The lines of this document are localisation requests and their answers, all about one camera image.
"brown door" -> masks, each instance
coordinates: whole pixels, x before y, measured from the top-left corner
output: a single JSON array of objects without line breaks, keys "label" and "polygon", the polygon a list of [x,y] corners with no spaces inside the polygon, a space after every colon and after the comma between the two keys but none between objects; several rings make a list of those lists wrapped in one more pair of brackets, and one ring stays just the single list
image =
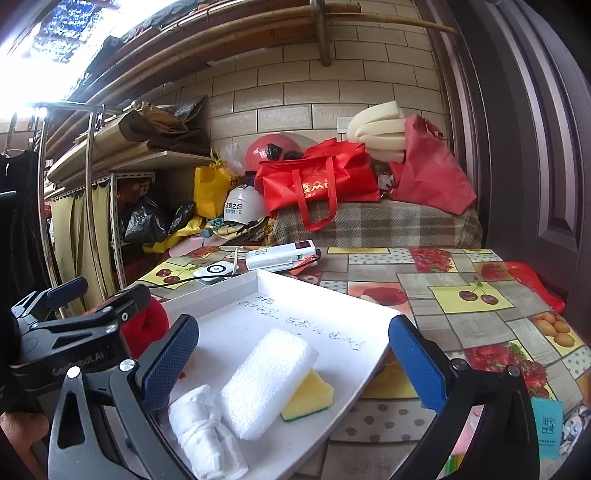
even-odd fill
[{"label": "brown door", "polygon": [[591,95],[553,28],[522,0],[417,2],[432,34],[453,146],[479,196],[486,246],[532,267],[591,340]]}]

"red helmet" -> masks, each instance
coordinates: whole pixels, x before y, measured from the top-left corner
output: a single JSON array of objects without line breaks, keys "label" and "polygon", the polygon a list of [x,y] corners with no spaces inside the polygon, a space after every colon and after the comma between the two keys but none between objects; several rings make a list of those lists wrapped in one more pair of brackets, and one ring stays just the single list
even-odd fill
[{"label": "red helmet", "polygon": [[301,150],[295,140],[281,134],[264,135],[248,147],[244,170],[257,171],[261,160],[286,160],[288,153],[288,158],[301,158]]}]

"red tote bag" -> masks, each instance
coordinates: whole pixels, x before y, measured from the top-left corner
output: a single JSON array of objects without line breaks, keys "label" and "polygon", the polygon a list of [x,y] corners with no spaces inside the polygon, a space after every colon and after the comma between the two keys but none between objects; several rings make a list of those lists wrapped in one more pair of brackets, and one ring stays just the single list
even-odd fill
[{"label": "red tote bag", "polygon": [[404,164],[390,163],[394,187],[392,200],[418,203],[461,215],[474,202],[470,181],[429,120],[413,115],[404,122]]},{"label": "red tote bag", "polygon": [[[313,232],[336,215],[337,202],[379,202],[378,183],[363,144],[325,140],[304,153],[301,160],[262,161],[255,188],[270,212],[297,205],[302,223]],[[329,215],[311,223],[306,202],[329,202]]]}]

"white device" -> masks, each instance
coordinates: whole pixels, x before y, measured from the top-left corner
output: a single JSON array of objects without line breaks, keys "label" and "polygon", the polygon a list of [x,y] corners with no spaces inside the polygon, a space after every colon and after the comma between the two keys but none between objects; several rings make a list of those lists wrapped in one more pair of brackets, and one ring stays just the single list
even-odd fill
[{"label": "white device", "polygon": [[212,285],[222,281],[225,277],[234,274],[234,271],[234,264],[222,260],[221,262],[211,264],[208,267],[198,268],[193,272],[193,276],[199,283]]},{"label": "white device", "polygon": [[246,254],[246,267],[249,271],[267,270],[277,272],[290,270],[297,267],[303,259],[315,253],[316,247],[312,240],[261,248]]}]

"white foam block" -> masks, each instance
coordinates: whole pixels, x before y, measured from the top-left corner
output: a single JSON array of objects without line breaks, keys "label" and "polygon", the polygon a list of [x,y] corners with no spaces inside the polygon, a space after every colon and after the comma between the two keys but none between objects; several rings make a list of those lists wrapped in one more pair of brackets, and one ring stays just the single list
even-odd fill
[{"label": "white foam block", "polygon": [[318,352],[305,340],[273,328],[236,370],[219,396],[236,437],[258,440],[304,381]]}]

